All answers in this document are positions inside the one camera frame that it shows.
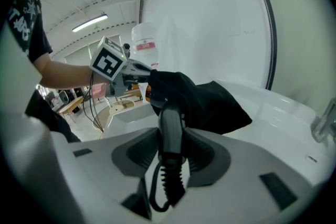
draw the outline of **plastic bottle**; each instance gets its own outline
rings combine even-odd
[[[151,68],[158,66],[159,50],[155,44],[156,27],[152,23],[141,23],[132,29],[132,52],[136,60]]]

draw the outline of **faucet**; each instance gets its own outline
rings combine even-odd
[[[328,136],[328,132],[330,132],[336,143],[336,98],[330,100],[320,121],[313,128],[312,136],[316,142],[321,143],[321,141]]]

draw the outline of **white sink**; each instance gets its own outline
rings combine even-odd
[[[317,143],[311,124],[318,120],[314,110],[277,93],[222,80],[253,119],[252,124],[225,134],[270,151],[299,172],[312,186],[326,181],[334,169],[336,147],[330,136]],[[158,117],[149,103],[115,114],[107,122],[102,138],[157,127]]]
[[[122,110],[107,120],[105,131],[101,138],[126,134],[143,128],[157,127],[157,120],[158,116],[150,103]]]

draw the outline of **red label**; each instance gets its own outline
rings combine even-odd
[[[150,49],[150,48],[155,48],[154,42],[137,45],[137,50],[145,50],[145,49]]]

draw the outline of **box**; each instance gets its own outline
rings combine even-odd
[[[90,68],[113,81],[126,63],[127,58],[123,48],[104,36],[92,55]]]

